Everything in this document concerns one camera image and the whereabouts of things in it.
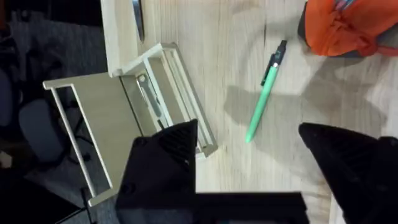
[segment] black plastic part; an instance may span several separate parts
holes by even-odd
[[[267,70],[264,73],[264,78],[261,80],[261,86],[264,86],[265,82],[266,82],[266,78],[269,72],[269,69],[271,68],[272,64],[274,63],[274,58],[275,58],[275,54],[272,54],[269,61],[268,61],[268,65],[267,65]]]
[[[347,224],[397,223],[398,140],[320,124],[298,129],[343,210]]]
[[[196,194],[197,120],[135,139],[116,201],[121,224],[309,223],[300,193]]]
[[[274,55],[274,63],[277,63],[278,65],[282,63],[282,60],[284,59],[286,52],[286,45],[287,45],[287,40],[282,40]]]

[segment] office chair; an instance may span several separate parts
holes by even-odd
[[[59,165],[71,148],[66,132],[58,123],[58,110],[42,87],[42,82],[51,78],[54,70],[61,69],[62,63],[57,59],[47,60],[49,66],[44,67],[47,58],[37,48],[28,51],[25,58],[25,80],[14,81],[10,65],[2,65],[4,69],[0,69],[0,134],[8,141],[27,141],[37,159],[36,167],[48,169]],[[77,108],[77,103],[65,104],[65,108]],[[81,117],[75,133],[82,123]],[[92,144],[82,136],[76,138]],[[89,161],[90,155],[85,154],[83,158]]]

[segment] pen tip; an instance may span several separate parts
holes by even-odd
[[[246,143],[251,142],[252,137],[251,136],[246,136]]]

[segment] light wood surface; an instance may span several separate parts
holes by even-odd
[[[304,0],[143,0],[143,44],[130,1],[101,2],[110,72],[158,42],[178,44],[220,146],[198,162],[198,191],[299,190],[312,223],[328,223],[330,190],[298,125],[398,135],[397,59],[309,54],[296,35]],[[287,53],[256,137],[245,144],[261,78],[282,39]]]

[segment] metal utensil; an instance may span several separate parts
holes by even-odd
[[[132,7],[134,9],[134,17],[136,18],[137,30],[139,39],[144,41],[144,20],[142,19],[141,0],[132,0]]]

